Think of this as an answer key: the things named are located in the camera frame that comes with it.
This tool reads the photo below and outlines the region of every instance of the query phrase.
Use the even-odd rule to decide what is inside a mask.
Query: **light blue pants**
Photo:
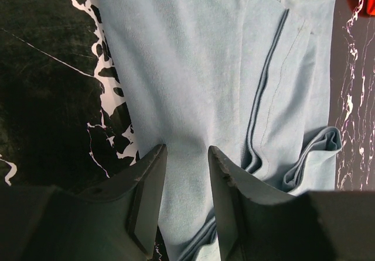
[[[171,261],[219,260],[210,145],[292,194],[334,189],[335,0],[99,2],[139,154],[168,147],[159,227]]]

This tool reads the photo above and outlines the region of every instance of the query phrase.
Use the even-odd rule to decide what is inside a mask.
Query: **black plastic part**
[[[375,260],[375,192],[291,196],[209,148],[222,261]]]
[[[159,145],[80,195],[55,186],[0,188],[0,259],[151,259],[166,155]]]

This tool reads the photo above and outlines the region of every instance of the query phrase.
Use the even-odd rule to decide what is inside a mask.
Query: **table surface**
[[[375,189],[375,18],[358,16],[357,3],[352,11],[348,0],[336,0],[333,21],[329,123],[343,139],[339,190]]]

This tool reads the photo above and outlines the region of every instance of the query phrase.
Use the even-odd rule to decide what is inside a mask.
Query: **knit fabric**
[[[335,0],[99,0],[142,157],[165,143],[169,259],[218,260],[208,147],[298,195],[331,190]]]

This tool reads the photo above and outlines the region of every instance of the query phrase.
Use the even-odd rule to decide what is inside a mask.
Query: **stitching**
[[[254,102],[253,102],[253,107],[251,109],[250,121],[248,122],[247,134],[246,134],[246,139],[247,139],[246,147],[250,151],[251,162],[254,161],[254,158],[261,162],[260,155],[259,155],[258,151],[256,151],[256,149],[254,148],[254,141],[253,141],[254,131],[255,131],[255,127],[256,127],[256,120],[257,120],[257,116],[259,115],[260,102],[261,102],[261,99],[262,99],[262,95],[263,95],[265,89],[267,88],[267,82],[268,82],[267,71],[269,69],[269,66],[270,66],[272,57],[274,55],[275,49],[277,47],[278,41],[281,37],[282,28],[284,28],[284,25],[285,25],[285,22],[287,20],[286,18],[288,16],[288,14],[289,14],[289,9],[284,11],[282,19],[279,22],[279,27],[277,28],[277,30],[275,32],[273,42],[271,44],[271,48],[268,51],[267,57],[265,59],[265,62],[264,62],[263,68],[262,68],[262,73],[261,73],[259,85],[258,85],[257,91],[255,93],[255,99],[254,99]]]
[[[265,136],[265,132],[267,131],[268,124],[269,124],[269,122],[270,122],[270,114],[271,114],[271,109],[272,109],[272,107],[274,107],[275,96],[276,96],[276,93],[278,92],[279,87],[280,87],[280,84],[281,84],[281,80],[282,80],[281,72],[285,73],[284,64],[285,64],[286,60],[288,59],[289,54],[291,53],[291,51],[292,51],[292,49],[293,49],[293,47],[294,47],[294,44],[296,43],[297,39],[299,39],[299,35],[301,34],[302,29],[303,29],[304,26],[305,26],[305,23],[306,23],[306,21],[304,20],[304,23],[302,24],[301,29],[299,30],[297,36],[295,37],[295,39],[294,39],[294,41],[293,41],[293,44],[292,44],[291,48],[289,49],[289,52],[288,52],[287,56],[285,57],[284,61],[283,61],[282,64],[281,64],[281,69],[282,69],[282,70],[280,71],[280,75],[279,75],[279,76],[280,76],[279,83],[278,83],[278,85],[277,85],[277,88],[276,88],[276,90],[275,90],[274,96],[273,96],[273,98],[272,98],[272,102],[271,102],[270,108],[269,108],[269,110],[268,110],[267,121],[266,121],[265,129],[264,129],[264,132],[263,132],[263,135],[262,135],[262,140],[261,140],[261,142],[260,142],[260,150],[261,150],[261,153],[262,153],[263,155],[264,155],[264,152],[263,152],[263,141],[264,141],[264,136]],[[268,162],[268,160],[267,160],[266,158],[265,158],[265,160],[266,160],[267,163],[268,163],[268,165],[267,165],[267,172],[266,172],[266,174],[265,174],[264,176],[262,176],[262,179],[266,178],[266,177],[268,176],[268,172],[270,172],[270,163]]]

